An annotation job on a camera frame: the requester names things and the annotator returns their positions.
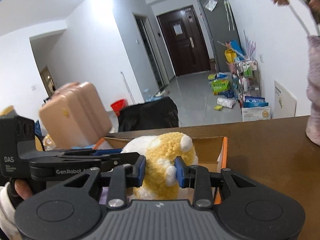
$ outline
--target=black wristband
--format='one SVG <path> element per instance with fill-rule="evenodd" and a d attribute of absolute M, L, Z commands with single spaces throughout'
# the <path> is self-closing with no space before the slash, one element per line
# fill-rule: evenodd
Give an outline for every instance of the black wristband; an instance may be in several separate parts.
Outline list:
<path fill-rule="evenodd" d="M 14 208 L 17 208 L 17 206 L 23 201 L 23 198 L 18 195 L 18 193 L 16 192 L 16 190 L 14 188 L 15 181 L 16 181 L 15 178 L 9 179 L 10 184 L 7 187 L 7 192 L 8 192 L 8 196 L 9 196 L 9 199 L 11 201 L 12 206 Z"/>

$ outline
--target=gray ribbed panel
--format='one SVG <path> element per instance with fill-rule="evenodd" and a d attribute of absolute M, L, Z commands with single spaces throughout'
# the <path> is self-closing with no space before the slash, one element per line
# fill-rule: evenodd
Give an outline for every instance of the gray ribbed panel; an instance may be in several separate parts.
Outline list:
<path fill-rule="evenodd" d="M 83 240 L 235 240 L 212 213 L 199 212 L 187 201 L 133 201 L 126 210 L 109 212 Z"/>

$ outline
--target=dark brown door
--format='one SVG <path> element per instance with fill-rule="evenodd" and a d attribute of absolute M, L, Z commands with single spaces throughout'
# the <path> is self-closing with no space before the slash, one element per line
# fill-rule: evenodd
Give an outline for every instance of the dark brown door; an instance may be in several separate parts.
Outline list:
<path fill-rule="evenodd" d="M 193 6 L 158 16 L 177 76 L 210 70 L 203 34 Z"/>

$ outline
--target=doorway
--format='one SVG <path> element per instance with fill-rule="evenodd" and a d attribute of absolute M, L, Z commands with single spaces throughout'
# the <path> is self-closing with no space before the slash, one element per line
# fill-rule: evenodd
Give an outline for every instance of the doorway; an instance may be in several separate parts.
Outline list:
<path fill-rule="evenodd" d="M 193 6 L 157 16 L 176 76 L 210 70 L 209 54 Z"/>
<path fill-rule="evenodd" d="M 48 93 L 48 96 L 51 97 L 53 95 L 53 93 L 55 92 L 56 88 L 54 86 L 54 82 L 53 82 L 52 77 L 50 75 L 48 66 L 45 66 L 45 68 L 40 71 L 40 76 L 41 76 L 44 88 Z"/>
<path fill-rule="evenodd" d="M 158 88 L 160 91 L 166 85 L 164 78 L 163 78 L 163 76 L 165 76 L 165 75 L 162 75 L 161 71 L 160 71 L 160 63 L 162 63 L 161 62 L 162 59 L 161 58 L 159 59 L 159 57 L 158 57 L 158 60 L 157 60 L 155 52 L 157 52 L 156 49 L 158 49 L 158 48 L 157 48 L 157 44 L 154 44 L 154 42 L 153 42 L 153 39 L 154 39 L 153 32 L 152 32 L 152 30 L 151 30 L 151 32 L 149 30 L 149 28 L 151 27 L 150 23 L 148 21 L 148 18 L 144 17 L 144 16 L 134 15 L 134 18 L 137 22 L 137 26 L 138 26 L 138 29 L 139 29 L 139 32 L 141 35 L 141 39 L 142 39 L 144 48 L 146 50 L 146 53 L 147 53 L 147 56 L 148 56 L 148 59 L 150 62 L 151 69 L 153 71 L 153 74 L 155 76 L 155 79 L 156 79 L 156 82 L 157 82 L 157 85 L 158 85 Z"/>

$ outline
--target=refrigerator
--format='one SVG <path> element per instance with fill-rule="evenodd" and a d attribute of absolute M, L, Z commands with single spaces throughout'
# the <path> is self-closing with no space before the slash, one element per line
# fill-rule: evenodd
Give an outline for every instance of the refrigerator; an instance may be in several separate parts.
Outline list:
<path fill-rule="evenodd" d="M 208 35 L 211 42 L 211 47 L 214 54 L 214 59 L 217 66 L 217 71 L 220 72 L 230 72 L 226 57 L 224 52 L 226 47 L 219 44 L 217 41 L 222 42 L 223 44 L 227 41 L 236 40 L 240 44 L 238 30 L 236 28 L 233 30 L 231 18 L 230 18 L 230 31 L 227 19 L 227 12 L 224 6 L 224 0 L 217 0 L 218 3 L 213 11 L 210 11 L 205 8 L 208 3 L 208 0 L 199 0 L 199 8 L 202 13 L 202 18 L 204 20 L 205 27 L 208 31 Z"/>

